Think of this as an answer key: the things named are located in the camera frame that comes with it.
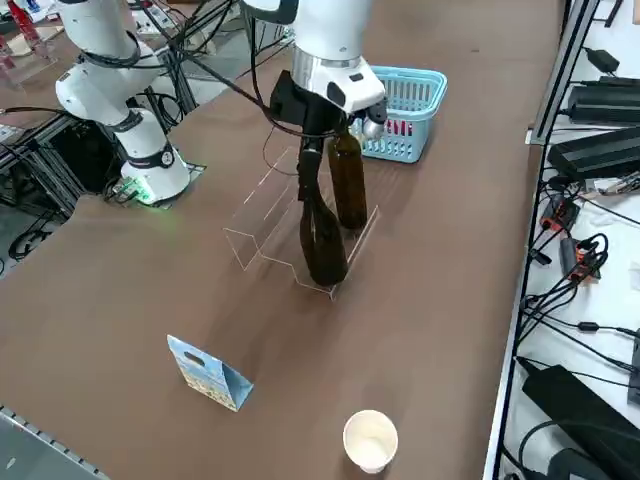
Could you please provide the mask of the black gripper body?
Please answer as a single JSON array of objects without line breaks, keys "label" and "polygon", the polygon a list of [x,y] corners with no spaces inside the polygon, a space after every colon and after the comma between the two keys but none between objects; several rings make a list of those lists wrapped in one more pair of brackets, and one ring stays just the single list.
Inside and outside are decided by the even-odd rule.
[{"label": "black gripper body", "polygon": [[299,126],[308,135],[332,137],[346,126],[346,114],[340,108],[296,85],[288,70],[278,77],[269,111],[275,120]]}]

